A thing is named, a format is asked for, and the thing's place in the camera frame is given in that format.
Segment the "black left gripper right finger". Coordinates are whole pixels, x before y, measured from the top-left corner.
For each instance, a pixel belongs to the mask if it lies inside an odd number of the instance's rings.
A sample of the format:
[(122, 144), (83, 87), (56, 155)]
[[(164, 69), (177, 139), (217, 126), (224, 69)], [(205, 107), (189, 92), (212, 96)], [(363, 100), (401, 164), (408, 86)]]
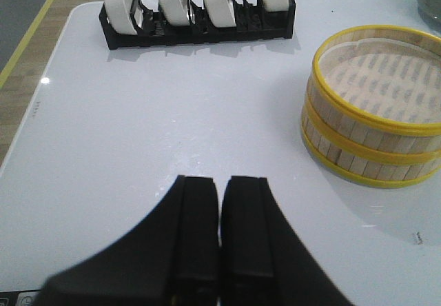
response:
[(231, 177), (220, 235), (221, 305), (350, 305), (287, 222), (267, 179)]

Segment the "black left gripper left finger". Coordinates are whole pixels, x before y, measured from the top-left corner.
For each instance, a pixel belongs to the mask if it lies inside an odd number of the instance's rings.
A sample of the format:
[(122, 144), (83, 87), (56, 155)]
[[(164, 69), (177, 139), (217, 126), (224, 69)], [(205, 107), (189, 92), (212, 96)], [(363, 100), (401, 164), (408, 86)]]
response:
[(130, 232), (50, 277), (35, 305), (216, 305), (218, 196), (212, 179), (178, 176)]

